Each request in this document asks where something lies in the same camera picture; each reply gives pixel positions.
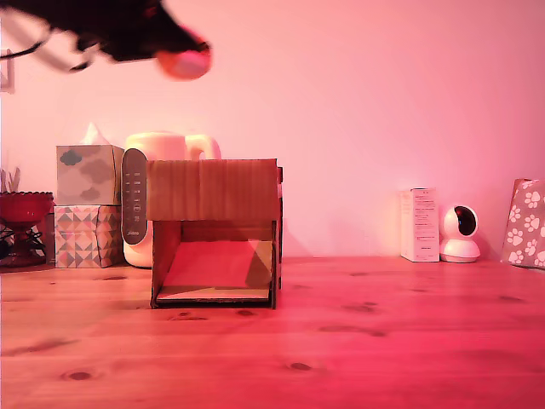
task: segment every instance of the paw print pattern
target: paw print pattern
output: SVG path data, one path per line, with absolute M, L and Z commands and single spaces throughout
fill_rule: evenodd
M 525 222 L 525 228 L 528 229 L 528 233 L 531 233 L 539 228 L 539 217 L 530 215 L 525 218 Z
M 509 262 L 513 262 L 515 264 L 522 264 L 522 261 L 524 260 L 524 256 L 522 254 L 522 250 L 516 250 L 511 253 L 509 256 Z
M 513 208 L 509 212 L 509 220 L 515 223 L 519 219 L 520 219 L 520 209 L 517 207 L 516 204 L 514 204 Z
M 537 267 L 545 267 L 545 251 L 537 253 L 536 260 L 534 260 L 534 265 Z
M 541 200 L 541 196 L 538 192 L 530 193 L 528 192 L 526 194 L 525 203 L 528 205 L 529 208 L 535 209 L 537 207 L 537 202 Z
M 524 183 L 522 183 L 520 186 L 522 186 L 522 188 L 524 190 L 526 190 L 528 187 L 532 186 L 534 183 L 536 183 L 537 181 L 525 181 Z
M 529 241 L 526 243 L 525 253 L 528 256 L 533 256 L 536 254 L 536 246 L 537 246 L 537 240 L 533 239 L 532 241 Z
M 508 232 L 508 243 L 513 243 L 513 245 L 516 247 L 520 243 L 522 243 L 522 230 L 518 230 L 517 228 L 514 228 L 510 232 Z

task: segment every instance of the geometric patterned tissue box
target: geometric patterned tissue box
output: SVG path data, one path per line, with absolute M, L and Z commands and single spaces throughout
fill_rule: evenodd
M 57 268 L 105 268 L 123 262 L 121 206 L 55 206 L 54 238 Z

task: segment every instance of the white box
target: white box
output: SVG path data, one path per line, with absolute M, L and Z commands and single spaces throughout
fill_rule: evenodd
M 401 256 L 412 262 L 439 261 L 439 210 L 435 189 L 401 193 Z

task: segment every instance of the camera lens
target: camera lens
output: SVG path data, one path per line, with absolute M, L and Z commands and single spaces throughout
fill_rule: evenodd
M 454 211 L 458 216 L 458 230 L 464 236 L 469 236 L 475 231 L 477 221 L 475 215 L 467 207 L 457 206 Z

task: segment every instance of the paw print bag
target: paw print bag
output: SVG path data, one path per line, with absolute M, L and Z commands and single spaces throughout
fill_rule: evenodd
M 545 181 L 518 179 L 515 182 L 502 262 L 545 268 Z

